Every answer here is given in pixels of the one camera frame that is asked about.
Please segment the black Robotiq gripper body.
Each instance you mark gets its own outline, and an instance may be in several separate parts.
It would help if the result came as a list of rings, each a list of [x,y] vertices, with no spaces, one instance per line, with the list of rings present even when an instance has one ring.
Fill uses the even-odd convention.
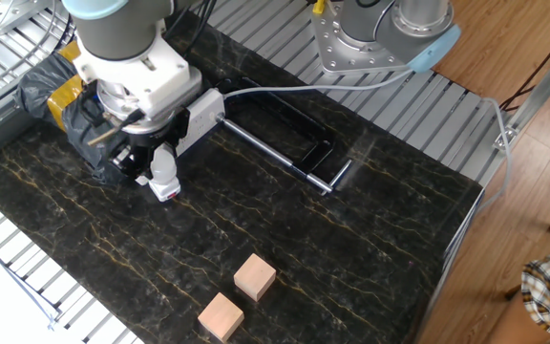
[[[167,131],[167,126],[153,131],[153,132],[137,132],[132,133],[129,128],[124,129],[124,133],[128,136],[128,143],[135,146],[142,146],[149,149],[149,154],[152,153],[154,150],[156,150],[161,144],[166,143],[168,146],[170,146],[165,141],[165,135]]]

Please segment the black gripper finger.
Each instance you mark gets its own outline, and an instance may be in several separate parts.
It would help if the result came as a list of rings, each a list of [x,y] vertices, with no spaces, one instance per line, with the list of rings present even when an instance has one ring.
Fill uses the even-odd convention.
[[[126,177],[137,178],[148,169],[149,158],[148,148],[121,143],[111,153],[111,164]]]
[[[189,112],[177,112],[167,126],[165,141],[172,147],[174,156],[178,154],[177,147],[180,140],[187,136],[189,121]]]

